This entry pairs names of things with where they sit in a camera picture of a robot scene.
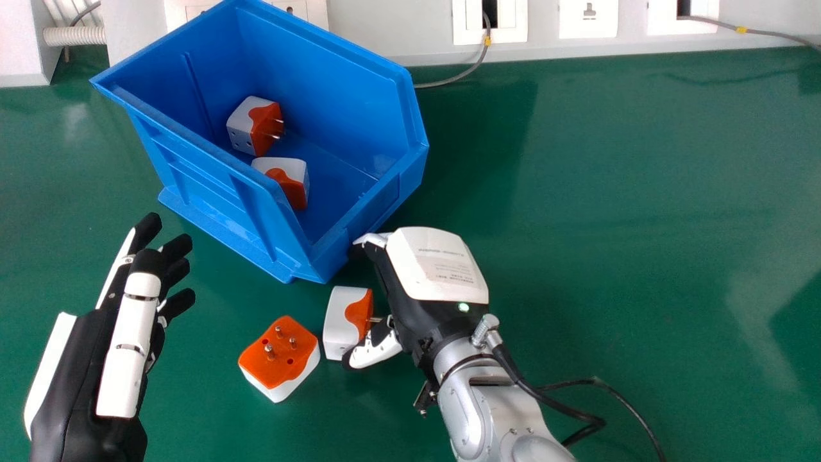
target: blue plastic bin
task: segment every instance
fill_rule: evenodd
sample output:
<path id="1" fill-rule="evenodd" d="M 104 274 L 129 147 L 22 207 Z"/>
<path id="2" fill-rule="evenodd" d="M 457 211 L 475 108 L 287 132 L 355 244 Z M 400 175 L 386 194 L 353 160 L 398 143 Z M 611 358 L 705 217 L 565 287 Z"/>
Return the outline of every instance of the blue plastic bin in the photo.
<path id="1" fill-rule="evenodd" d="M 128 111 L 159 200 L 282 282 L 327 282 L 420 185 L 428 141 L 408 71 L 258 0 L 228 0 L 91 79 Z M 308 164 L 308 208 L 234 151 L 248 95 L 282 106 L 270 155 Z"/>

